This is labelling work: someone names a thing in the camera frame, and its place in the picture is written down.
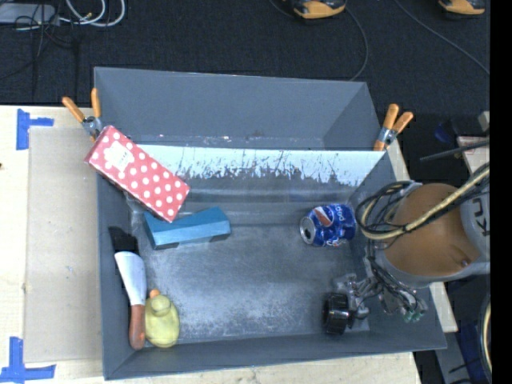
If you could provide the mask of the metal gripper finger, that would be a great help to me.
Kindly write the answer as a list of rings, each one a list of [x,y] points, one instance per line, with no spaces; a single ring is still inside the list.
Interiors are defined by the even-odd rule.
[[[364,319],[370,314],[370,309],[365,302],[368,299],[367,294],[356,294],[355,292],[348,294],[349,310],[353,318]]]
[[[373,277],[359,280],[356,274],[345,274],[334,279],[334,289],[351,295],[372,295],[377,292],[377,282]]]

